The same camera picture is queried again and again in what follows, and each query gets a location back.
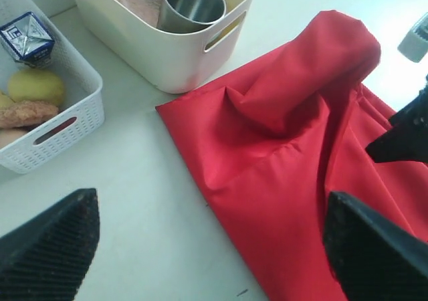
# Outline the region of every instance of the red fabric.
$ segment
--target red fabric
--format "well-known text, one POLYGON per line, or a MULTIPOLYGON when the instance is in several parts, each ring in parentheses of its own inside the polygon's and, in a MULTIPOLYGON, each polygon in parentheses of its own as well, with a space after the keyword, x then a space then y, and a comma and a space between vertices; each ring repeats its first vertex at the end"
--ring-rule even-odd
POLYGON ((379 57, 360 21, 321 12, 290 43, 157 108, 272 301, 346 300, 322 245, 331 190, 428 239, 427 167, 364 151, 393 114, 361 84, 379 57))

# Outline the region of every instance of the food in basket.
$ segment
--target food in basket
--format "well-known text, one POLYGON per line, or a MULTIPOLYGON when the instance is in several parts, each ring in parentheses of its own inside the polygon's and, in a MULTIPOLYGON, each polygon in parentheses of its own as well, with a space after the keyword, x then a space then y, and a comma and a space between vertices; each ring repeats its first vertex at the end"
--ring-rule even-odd
POLYGON ((16 62, 37 68, 44 68, 51 63, 55 40, 32 12, 2 25, 0 42, 16 62))
POLYGON ((24 100, 0 109, 0 128, 17 128, 41 124, 58 115, 59 109, 47 102, 24 100))
POLYGON ((4 93, 0 92, 0 109, 10 107, 15 102, 8 97, 8 95, 4 95, 4 93))
POLYGON ((11 144, 12 142, 24 136, 25 134, 27 134, 25 130, 16 128, 0 130, 0 149, 11 144))
POLYGON ((62 79, 47 69, 19 70, 10 77, 7 89, 9 97, 15 102, 38 100, 59 107, 66 97, 62 79))

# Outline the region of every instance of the stainless steel cup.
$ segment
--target stainless steel cup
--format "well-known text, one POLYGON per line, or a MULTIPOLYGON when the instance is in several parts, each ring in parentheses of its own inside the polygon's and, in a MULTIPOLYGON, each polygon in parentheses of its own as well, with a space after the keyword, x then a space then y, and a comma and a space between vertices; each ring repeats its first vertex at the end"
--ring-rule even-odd
POLYGON ((163 0, 157 28, 173 33, 200 31, 226 14, 225 0, 163 0))

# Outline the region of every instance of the white tabletop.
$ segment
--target white tabletop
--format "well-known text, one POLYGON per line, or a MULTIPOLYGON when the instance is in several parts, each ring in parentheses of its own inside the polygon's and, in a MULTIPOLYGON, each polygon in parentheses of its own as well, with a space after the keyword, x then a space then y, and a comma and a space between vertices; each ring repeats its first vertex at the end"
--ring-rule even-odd
MULTIPOLYGON (((231 59, 215 76, 292 39, 325 9, 363 20, 381 42, 382 63, 366 80, 371 90, 395 109, 417 95, 428 60, 413 64, 397 45, 428 0, 254 0, 231 59)), ((154 111, 173 96, 90 34, 76 8, 53 21, 102 75, 106 121, 28 175, 0 169, 0 235, 73 190, 95 187, 101 239, 77 301, 267 300, 154 111)))

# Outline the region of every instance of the white storage bin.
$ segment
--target white storage bin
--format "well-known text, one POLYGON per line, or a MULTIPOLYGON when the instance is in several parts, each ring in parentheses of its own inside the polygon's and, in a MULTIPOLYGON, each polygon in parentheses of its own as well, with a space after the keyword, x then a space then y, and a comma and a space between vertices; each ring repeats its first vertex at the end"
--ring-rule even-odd
POLYGON ((164 92, 188 92, 231 55, 252 0, 226 0, 227 15, 195 33, 150 26, 116 0, 76 0, 86 26, 125 62, 164 92), (219 32, 220 38, 207 45, 219 32))
MULTIPOLYGON (((0 0, 0 24, 28 11, 39 17, 56 40, 49 69, 65 82, 66 102, 55 118, 0 149, 0 165, 23 174, 60 154, 104 121, 101 76, 31 0, 0 0)), ((0 64, 0 89, 6 92, 7 81, 18 68, 2 47, 0 64)))

